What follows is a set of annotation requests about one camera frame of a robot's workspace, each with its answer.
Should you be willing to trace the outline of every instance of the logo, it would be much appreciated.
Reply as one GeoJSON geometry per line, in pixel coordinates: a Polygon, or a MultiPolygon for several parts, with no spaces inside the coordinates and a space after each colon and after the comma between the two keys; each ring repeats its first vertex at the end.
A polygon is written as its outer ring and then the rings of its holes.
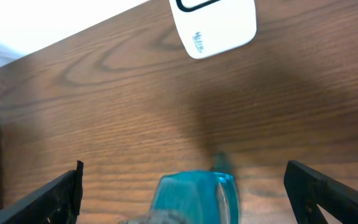
{"type": "Polygon", "coordinates": [[[194,44],[196,45],[198,52],[202,53],[204,50],[204,46],[203,46],[203,40],[201,40],[200,32],[197,32],[195,35],[193,35],[193,41],[194,41],[194,44]]]}

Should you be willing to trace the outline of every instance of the white plastic object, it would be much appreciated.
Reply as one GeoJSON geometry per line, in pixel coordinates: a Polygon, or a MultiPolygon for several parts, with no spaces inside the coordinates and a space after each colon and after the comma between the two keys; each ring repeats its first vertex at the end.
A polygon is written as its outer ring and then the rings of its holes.
{"type": "Polygon", "coordinates": [[[206,58],[250,42],[257,30],[254,0],[170,0],[188,54],[206,58]]]}

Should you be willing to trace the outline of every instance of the white floor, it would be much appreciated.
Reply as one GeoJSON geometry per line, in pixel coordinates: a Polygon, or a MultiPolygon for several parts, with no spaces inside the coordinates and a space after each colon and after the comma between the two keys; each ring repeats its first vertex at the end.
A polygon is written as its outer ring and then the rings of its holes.
{"type": "Polygon", "coordinates": [[[146,1],[0,0],[0,50],[30,54],[146,1]]]}

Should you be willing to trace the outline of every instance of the wood grain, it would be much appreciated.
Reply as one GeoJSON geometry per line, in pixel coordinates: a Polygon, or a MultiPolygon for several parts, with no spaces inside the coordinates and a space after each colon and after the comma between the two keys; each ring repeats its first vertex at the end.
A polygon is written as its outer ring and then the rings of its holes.
{"type": "Polygon", "coordinates": [[[153,0],[0,68],[4,205],[82,160],[78,223],[117,223],[215,151],[242,223],[295,222],[289,159],[358,190],[358,0],[256,5],[255,39],[205,60],[153,0]]]}

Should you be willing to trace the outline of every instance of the brown wooden surface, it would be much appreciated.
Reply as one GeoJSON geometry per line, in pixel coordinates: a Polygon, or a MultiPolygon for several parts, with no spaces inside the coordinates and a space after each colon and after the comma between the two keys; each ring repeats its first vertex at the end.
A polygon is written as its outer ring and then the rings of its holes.
{"type": "Polygon", "coordinates": [[[205,60],[153,0],[1,68],[4,205],[82,160],[78,223],[116,223],[214,151],[236,166],[242,223],[295,222],[289,159],[358,190],[358,0],[256,5],[255,39],[205,60]]]}

